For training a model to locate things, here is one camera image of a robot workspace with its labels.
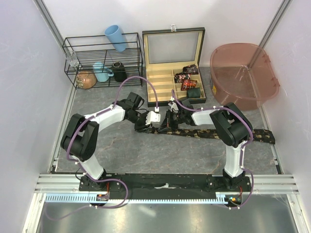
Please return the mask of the dark floral necktie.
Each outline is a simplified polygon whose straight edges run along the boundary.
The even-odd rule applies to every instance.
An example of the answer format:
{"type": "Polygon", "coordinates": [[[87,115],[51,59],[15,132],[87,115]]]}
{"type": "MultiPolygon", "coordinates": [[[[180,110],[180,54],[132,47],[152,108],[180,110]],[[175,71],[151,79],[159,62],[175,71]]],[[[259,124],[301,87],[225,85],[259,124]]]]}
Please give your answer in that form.
{"type": "MultiPolygon", "coordinates": [[[[159,128],[151,127],[149,129],[138,131],[138,133],[167,134],[193,138],[220,139],[220,136],[217,133],[216,129],[168,129],[160,131],[159,128]]],[[[253,140],[272,145],[276,143],[272,131],[266,129],[254,129],[253,140]]]]}

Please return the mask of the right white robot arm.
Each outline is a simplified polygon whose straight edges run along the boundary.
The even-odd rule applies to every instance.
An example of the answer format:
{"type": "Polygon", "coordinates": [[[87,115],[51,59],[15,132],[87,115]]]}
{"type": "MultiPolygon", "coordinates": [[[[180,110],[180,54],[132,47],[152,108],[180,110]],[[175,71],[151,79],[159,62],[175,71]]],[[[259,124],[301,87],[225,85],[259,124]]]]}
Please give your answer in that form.
{"type": "Polygon", "coordinates": [[[222,107],[210,109],[194,109],[190,100],[182,97],[172,98],[171,107],[166,112],[165,119],[158,132],[175,133],[182,136],[202,137],[203,130],[180,129],[185,123],[190,126],[213,125],[216,137],[225,144],[226,161],[220,185],[228,191],[251,190],[252,180],[246,177],[244,167],[245,147],[253,140],[253,127],[238,107],[230,102],[222,107]]]}

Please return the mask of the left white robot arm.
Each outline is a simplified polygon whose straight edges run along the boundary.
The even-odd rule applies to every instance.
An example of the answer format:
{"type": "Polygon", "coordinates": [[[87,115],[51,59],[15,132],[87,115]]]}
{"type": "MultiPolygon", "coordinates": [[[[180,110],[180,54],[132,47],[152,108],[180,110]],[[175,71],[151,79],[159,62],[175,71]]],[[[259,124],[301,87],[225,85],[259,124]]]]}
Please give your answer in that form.
{"type": "Polygon", "coordinates": [[[74,161],[83,176],[80,178],[80,190],[107,191],[110,181],[107,172],[98,162],[95,150],[98,134],[103,129],[124,120],[134,124],[136,131],[144,131],[151,127],[153,111],[139,112],[145,100],[131,92],[126,99],[118,100],[108,107],[89,114],[74,114],[67,125],[61,139],[61,148],[67,153],[67,159],[74,161]]]}

